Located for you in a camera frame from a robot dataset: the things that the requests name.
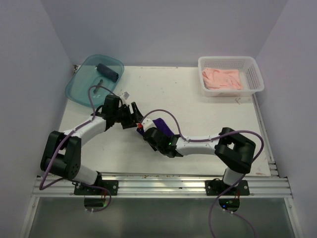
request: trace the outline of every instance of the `wire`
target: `wire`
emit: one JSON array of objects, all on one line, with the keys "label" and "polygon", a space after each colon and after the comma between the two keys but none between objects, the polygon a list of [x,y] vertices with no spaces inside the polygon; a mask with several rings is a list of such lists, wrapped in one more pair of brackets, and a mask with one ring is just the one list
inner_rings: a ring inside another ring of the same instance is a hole
[{"label": "wire", "polygon": [[[181,137],[183,140],[185,140],[185,141],[189,141],[189,142],[207,142],[207,141],[218,140],[218,139],[224,138],[224,137],[226,137],[226,136],[235,135],[235,134],[239,134],[239,133],[249,133],[249,134],[255,135],[255,136],[256,136],[257,138],[259,138],[260,141],[261,141],[261,147],[260,147],[258,153],[257,153],[257,154],[255,155],[255,157],[253,158],[252,162],[253,162],[254,160],[256,160],[256,159],[259,157],[260,153],[261,153],[262,150],[264,149],[264,141],[263,141],[262,137],[261,137],[259,134],[255,133],[255,132],[253,132],[253,131],[250,131],[250,130],[236,130],[236,131],[232,131],[232,132],[229,132],[229,133],[226,133],[226,134],[223,134],[223,135],[220,135],[220,136],[211,138],[211,139],[201,139],[201,140],[192,140],[192,139],[189,139],[189,140],[187,140],[187,138],[184,137],[183,134],[181,133],[180,126],[179,126],[179,123],[178,123],[176,117],[175,117],[172,113],[170,113],[169,111],[164,110],[164,109],[155,109],[155,110],[150,111],[149,113],[147,113],[147,114],[142,118],[141,123],[143,122],[143,120],[144,120],[148,115],[150,115],[150,114],[152,114],[152,113],[154,113],[154,112],[164,112],[164,113],[169,114],[169,115],[174,119],[174,121],[175,121],[175,123],[176,123],[176,126],[177,126],[178,133],[179,133],[180,137]],[[213,210],[213,208],[214,208],[216,202],[219,200],[219,198],[220,198],[221,196],[223,196],[224,194],[226,194],[230,189],[234,188],[234,186],[237,185],[239,182],[241,182],[241,180],[244,178],[244,176],[245,176],[245,175],[242,175],[241,178],[239,178],[233,185],[231,185],[231,186],[228,187],[225,191],[223,191],[221,194],[219,194],[219,195],[216,197],[216,199],[213,201],[213,203],[211,204],[211,207],[210,207],[209,213],[208,213],[208,224],[209,224],[210,232],[211,232],[211,234],[212,234],[212,236],[213,236],[214,238],[216,238],[216,235],[215,235],[215,233],[214,233],[214,231],[213,231],[213,229],[212,229],[212,225],[211,225],[211,213],[212,213],[212,210]],[[234,213],[234,215],[236,215],[237,217],[240,217],[241,219],[243,219],[244,221],[246,221],[246,222],[251,226],[255,238],[258,237],[258,234],[257,234],[256,230],[254,229],[254,227],[252,226],[252,224],[251,224],[246,218],[244,218],[243,216],[241,216],[241,215],[239,215],[239,214],[236,214],[236,213]]]},{"label": "wire", "polygon": [[236,195],[234,195],[234,199],[233,200],[235,200],[237,196],[238,196],[238,200],[240,200],[240,190],[239,189],[237,189]]}]

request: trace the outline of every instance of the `white basket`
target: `white basket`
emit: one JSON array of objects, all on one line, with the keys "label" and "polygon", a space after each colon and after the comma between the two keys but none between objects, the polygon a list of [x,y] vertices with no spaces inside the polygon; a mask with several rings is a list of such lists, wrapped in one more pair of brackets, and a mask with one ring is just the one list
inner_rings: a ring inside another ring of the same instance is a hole
[{"label": "white basket", "polygon": [[[206,88],[202,74],[205,68],[238,69],[243,89]],[[258,64],[252,57],[200,57],[198,59],[198,71],[200,83],[206,97],[248,97],[264,89]]]}]

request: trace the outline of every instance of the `teal plastic tray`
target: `teal plastic tray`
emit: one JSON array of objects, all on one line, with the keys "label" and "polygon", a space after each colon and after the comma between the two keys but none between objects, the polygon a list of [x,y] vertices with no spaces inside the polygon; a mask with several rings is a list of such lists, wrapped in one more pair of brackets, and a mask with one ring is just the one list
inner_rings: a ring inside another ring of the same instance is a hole
[{"label": "teal plastic tray", "polygon": [[[102,63],[119,75],[118,80],[114,83],[108,78],[102,76],[97,71],[97,65]],[[122,74],[124,72],[123,63],[117,59],[103,55],[93,55],[88,57],[80,68],[77,70],[74,77],[71,79],[69,84],[66,86],[65,94],[70,99],[86,107],[91,107],[88,98],[88,89],[91,86],[97,85],[100,80],[103,80],[101,86],[106,87],[113,91],[118,84]],[[91,89],[90,95],[95,107],[104,104],[106,96],[109,92],[103,88],[99,88],[96,93]]]}]

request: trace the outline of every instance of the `metal frame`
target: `metal frame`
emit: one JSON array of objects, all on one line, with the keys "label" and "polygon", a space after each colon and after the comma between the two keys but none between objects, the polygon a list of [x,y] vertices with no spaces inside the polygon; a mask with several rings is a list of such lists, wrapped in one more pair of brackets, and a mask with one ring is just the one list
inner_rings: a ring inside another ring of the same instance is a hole
[{"label": "metal frame", "polygon": [[[74,65],[74,73],[80,65]],[[265,141],[265,152],[268,155],[270,177],[245,177],[249,183],[250,196],[244,198],[284,198],[288,215],[296,238],[304,237],[297,214],[294,209],[292,192],[287,178],[279,178],[277,167],[268,141],[266,129],[255,95],[252,96],[256,115]],[[206,196],[205,181],[221,179],[219,176],[200,175],[138,175],[103,173],[103,179],[119,181],[116,197],[123,198],[215,198]],[[55,180],[49,176],[47,182]],[[61,181],[43,191],[39,190],[40,179],[33,189],[30,206],[20,233],[20,237],[28,237],[35,217],[40,197],[78,197],[73,194],[74,185],[69,181]]]},{"label": "metal frame", "polygon": [[36,210],[38,208],[38,204],[39,204],[39,197],[31,197],[31,201],[28,207],[28,210],[26,212],[25,218],[24,218],[24,223],[22,226],[22,229],[20,231],[20,238],[27,238],[29,237],[30,231],[31,231],[31,227],[33,224],[33,220],[36,214]]},{"label": "metal frame", "polygon": [[292,198],[285,198],[284,201],[285,201],[288,216],[289,216],[289,219],[291,221],[292,228],[293,228],[293,231],[295,234],[295,238],[305,237],[304,233],[303,233],[303,229],[300,225],[296,210],[295,210],[293,199]]},{"label": "metal frame", "polygon": [[[56,177],[47,178],[47,182]],[[206,198],[205,181],[221,177],[173,176],[173,175],[108,175],[103,180],[118,180],[119,188],[116,197],[133,198]],[[246,177],[249,183],[250,196],[245,198],[290,198],[291,189],[286,178]],[[33,196],[36,197],[72,197],[74,185],[62,181],[45,190],[39,190],[40,179],[37,179]]]}]

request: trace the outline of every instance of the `pink towel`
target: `pink towel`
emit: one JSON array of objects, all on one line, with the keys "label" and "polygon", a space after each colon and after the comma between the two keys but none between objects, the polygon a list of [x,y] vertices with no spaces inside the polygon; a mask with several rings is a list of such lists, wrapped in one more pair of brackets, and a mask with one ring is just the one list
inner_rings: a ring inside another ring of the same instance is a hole
[{"label": "pink towel", "polygon": [[242,89],[239,70],[205,68],[203,79],[208,89]]}]

